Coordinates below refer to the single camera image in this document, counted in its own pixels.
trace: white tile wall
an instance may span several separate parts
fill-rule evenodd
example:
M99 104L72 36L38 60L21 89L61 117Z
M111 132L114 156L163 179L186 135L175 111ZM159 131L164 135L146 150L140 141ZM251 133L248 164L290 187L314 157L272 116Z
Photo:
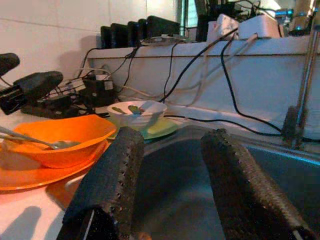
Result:
M3 78L12 83L51 70L70 78L86 51L97 47L100 26L148 15L174 19L175 1L0 0L0 53L16 53L21 61Z

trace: countertop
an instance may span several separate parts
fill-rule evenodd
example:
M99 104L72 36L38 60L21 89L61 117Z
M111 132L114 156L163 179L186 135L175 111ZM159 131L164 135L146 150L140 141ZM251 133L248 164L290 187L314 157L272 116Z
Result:
M46 118L23 114L20 111L9 116L0 115L0 126L13 129L20 123L44 121ZM222 123L196 123L179 119L180 126L196 124L204 127L224 127L229 132L253 139L263 140L238 127ZM265 138L278 142L280 139ZM0 240L55 240L62 226L64 211L46 194L46 187L27 189L20 192L0 191Z

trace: sink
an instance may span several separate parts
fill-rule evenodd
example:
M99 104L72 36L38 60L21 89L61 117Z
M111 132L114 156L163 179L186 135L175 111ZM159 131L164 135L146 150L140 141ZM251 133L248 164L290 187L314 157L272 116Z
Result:
M134 232L150 233L152 240L225 239L202 160L200 139L207 131L186 126L145 146L136 187ZM277 182L309 226L320 233L320 156L234 137ZM57 183L59 195L71 199L81 179Z

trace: spoon handle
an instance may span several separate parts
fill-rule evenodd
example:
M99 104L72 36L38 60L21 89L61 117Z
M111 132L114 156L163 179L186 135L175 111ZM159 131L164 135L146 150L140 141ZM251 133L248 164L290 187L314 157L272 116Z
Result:
M48 143L48 142L45 142L45 141L41 141L41 140L38 140L38 139L36 139L36 138L33 138L33 137L30 137L30 136L26 136L26 135L20 134L20 133L18 133L18 132L9 130L9 129L3 127L3 126L0 126L0 133L8 134L8 135L11 135L11 136L14 136L14 137L19 137L19 138L22 138L22 139L25 139L25 140L28 140L28 141L31 141L31 142L35 142L35 143L39 143L39 144L44 144L44 145L47 145L47 146L49 146L49 147L52 147L52 144L51 144L51 143Z

